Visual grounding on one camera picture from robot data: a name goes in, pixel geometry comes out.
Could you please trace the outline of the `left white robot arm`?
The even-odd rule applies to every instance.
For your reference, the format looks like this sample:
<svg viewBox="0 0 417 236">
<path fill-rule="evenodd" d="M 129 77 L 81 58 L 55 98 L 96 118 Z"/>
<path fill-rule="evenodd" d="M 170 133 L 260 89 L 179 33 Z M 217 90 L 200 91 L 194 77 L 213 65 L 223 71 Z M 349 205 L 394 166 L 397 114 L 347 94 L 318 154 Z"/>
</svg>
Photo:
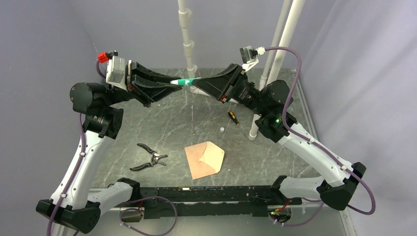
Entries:
<svg viewBox="0 0 417 236">
<path fill-rule="evenodd" d="M 121 178 L 95 194 L 89 192 L 98 166 L 116 140 L 123 109 L 115 104 L 135 99 L 145 107 L 181 90 L 179 79 L 151 71 L 136 62 L 120 63 L 119 84 L 76 83 L 70 89 L 73 110 L 79 114 L 80 141 L 60 185 L 36 211 L 57 224 L 87 234 L 109 209 L 126 203 L 136 206 L 142 197 L 139 182 Z"/>
</svg>

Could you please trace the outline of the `tan envelope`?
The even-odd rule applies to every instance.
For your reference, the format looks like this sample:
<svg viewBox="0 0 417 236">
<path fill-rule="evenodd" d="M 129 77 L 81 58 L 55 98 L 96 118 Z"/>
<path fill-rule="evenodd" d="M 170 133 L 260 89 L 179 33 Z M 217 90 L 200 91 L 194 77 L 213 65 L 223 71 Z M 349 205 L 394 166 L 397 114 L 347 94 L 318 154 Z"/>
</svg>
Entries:
<svg viewBox="0 0 417 236">
<path fill-rule="evenodd" d="M 225 151 L 213 142 L 203 142 L 184 148 L 193 180 L 221 170 Z"/>
</svg>

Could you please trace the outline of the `green white glue stick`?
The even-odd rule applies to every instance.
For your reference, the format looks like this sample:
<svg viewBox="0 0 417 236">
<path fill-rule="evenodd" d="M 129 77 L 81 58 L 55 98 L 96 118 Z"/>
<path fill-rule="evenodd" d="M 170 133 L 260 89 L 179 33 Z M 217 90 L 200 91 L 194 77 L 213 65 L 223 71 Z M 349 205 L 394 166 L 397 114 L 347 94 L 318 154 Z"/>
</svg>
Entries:
<svg viewBox="0 0 417 236">
<path fill-rule="evenodd" d="M 183 87 L 190 87 L 190 86 L 193 86 L 192 82 L 197 80 L 197 79 L 200 79 L 200 77 L 198 77 L 198 78 L 176 79 L 176 80 L 171 80 L 170 84 L 183 86 Z"/>
</svg>

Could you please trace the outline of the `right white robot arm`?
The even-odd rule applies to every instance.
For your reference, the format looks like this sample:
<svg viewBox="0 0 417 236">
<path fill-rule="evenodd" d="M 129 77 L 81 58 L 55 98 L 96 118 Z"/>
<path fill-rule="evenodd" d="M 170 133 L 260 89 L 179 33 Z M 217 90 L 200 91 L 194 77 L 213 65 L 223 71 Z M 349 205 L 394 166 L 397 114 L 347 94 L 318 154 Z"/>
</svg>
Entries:
<svg viewBox="0 0 417 236">
<path fill-rule="evenodd" d="M 292 99 L 285 81 L 276 80 L 258 90 L 241 66 L 230 64 L 212 77 L 194 79 L 191 85 L 222 103 L 233 99 L 259 115 L 255 124 L 265 138 L 291 150 L 320 174 L 316 178 L 279 176 L 271 190 L 275 203 L 308 198 L 319 199 L 335 210 L 349 206 L 366 167 L 343 160 L 323 147 L 294 116 L 284 111 L 285 101 Z"/>
</svg>

